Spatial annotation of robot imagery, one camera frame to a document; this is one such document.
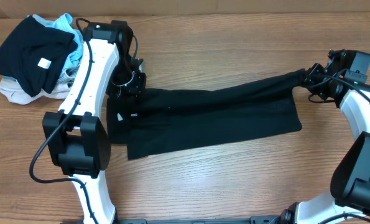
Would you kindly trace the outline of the black polo shirt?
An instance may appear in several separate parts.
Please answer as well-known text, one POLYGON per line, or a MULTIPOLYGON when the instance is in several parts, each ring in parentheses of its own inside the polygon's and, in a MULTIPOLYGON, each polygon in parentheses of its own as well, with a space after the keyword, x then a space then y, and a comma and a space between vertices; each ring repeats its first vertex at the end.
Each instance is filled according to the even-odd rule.
POLYGON ((146 89, 136 98, 107 100, 113 144, 124 144, 130 160, 302 129, 293 89, 305 70, 230 88, 146 89))

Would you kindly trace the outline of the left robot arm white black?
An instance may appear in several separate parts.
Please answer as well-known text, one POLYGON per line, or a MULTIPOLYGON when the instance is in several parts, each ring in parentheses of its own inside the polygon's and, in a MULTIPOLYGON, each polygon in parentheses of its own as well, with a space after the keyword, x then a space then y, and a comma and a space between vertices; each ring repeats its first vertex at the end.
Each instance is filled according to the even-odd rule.
POLYGON ((88 22, 80 32, 84 52, 78 73, 58 111, 44 115, 45 142, 32 159, 29 174, 41 182, 34 167, 41 152, 49 149, 53 164, 64 174, 56 182, 71 182, 76 189, 82 223, 117 223, 105 173, 111 143, 101 109, 105 96, 131 100, 144 91, 144 61, 129 52, 136 37, 125 21, 88 22))

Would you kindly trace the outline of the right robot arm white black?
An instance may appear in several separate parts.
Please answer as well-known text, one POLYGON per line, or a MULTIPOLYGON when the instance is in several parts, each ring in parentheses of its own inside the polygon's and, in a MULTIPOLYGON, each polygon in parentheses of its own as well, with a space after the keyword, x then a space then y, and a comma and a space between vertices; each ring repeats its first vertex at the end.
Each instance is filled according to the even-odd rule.
POLYGON ((333 173, 330 190, 295 203, 273 223, 339 223, 352 218, 370 223, 369 63, 320 64, 308 69, 302 85, 321 98, 332 98, 348 120, 354 143, 333 173))

